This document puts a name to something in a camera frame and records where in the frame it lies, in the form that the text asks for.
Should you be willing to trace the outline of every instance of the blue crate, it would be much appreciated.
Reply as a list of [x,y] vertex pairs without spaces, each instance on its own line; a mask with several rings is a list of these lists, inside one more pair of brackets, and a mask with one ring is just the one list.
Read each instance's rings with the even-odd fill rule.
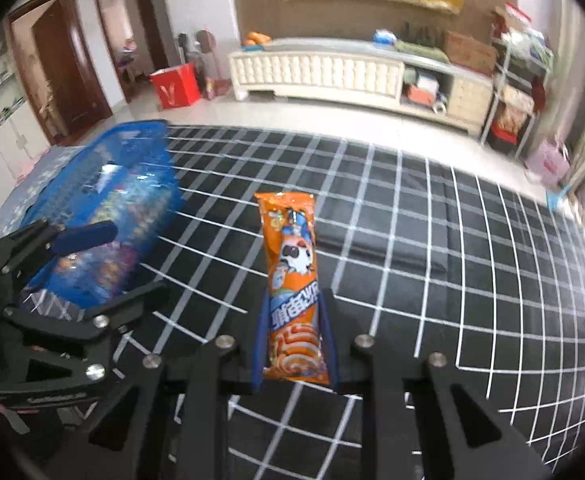
[[164,121],[119,124],[101,135],[39,195],[22,225],[38,219],[68,227],[109,219],[116,240],[62,258],[33,282],[82,308],[120,294],[127,276],[150,251],[157,232],[181,206],[170,167]]

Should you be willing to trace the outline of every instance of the cartoon character print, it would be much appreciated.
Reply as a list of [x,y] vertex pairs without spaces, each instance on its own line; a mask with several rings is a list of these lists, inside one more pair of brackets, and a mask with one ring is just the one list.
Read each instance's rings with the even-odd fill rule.
[[282,234],[300,235],[309,245],[313,244],[313,235],[311,234],[308,220],[303,211],[288,209],[288,225],[282,228]]
[[282,244],[279,260],[286,264],[288,272],[309,274],[313,266],[313,248],[300,236],[289,236]]
[[277,266],[275,272],[272,274],[272,290],[278,290],[284,285],[286,277],[286,266]]

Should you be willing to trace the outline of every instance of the black floor mat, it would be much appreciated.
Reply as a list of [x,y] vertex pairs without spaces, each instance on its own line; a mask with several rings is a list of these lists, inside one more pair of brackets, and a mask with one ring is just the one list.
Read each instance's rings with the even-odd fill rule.
[[[253,194],[303,190],[316,195],[319,281],[362,332],[409,355],[444,352],[550,466],[581,441],[585,243],[572,221],[473,175],[346,140],[202,126],[171,129],[168,143],[187,200],[135,284],[159,276],[173,297],[117,349],[124,374],[144,352],[192,353],[258,307]],[[231,412],[232,478],[358,478],[356,397],[272,382],[231,399]],[[413,458],[419,480],[417,443]]]

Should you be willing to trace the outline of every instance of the ice cream wrapper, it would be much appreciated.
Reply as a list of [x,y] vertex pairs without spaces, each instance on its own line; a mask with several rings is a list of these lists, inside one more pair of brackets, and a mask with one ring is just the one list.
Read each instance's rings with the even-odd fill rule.
[[265,377],[328,384],[319,335],[313,195],[256,193],[270,291]]

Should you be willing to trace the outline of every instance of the green cloth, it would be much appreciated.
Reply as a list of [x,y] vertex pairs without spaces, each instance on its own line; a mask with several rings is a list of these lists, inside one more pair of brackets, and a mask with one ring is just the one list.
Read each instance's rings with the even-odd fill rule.
[[428,57],[428,59],[434,59],[435,61],[440,61],[442,63],[450,63],[448,56],[444,54],[443,50],[432,46],[423,46],[416,43],[397,40],[397,43],[395,43],[395,49],[397,52],[403,52],[404,54]]

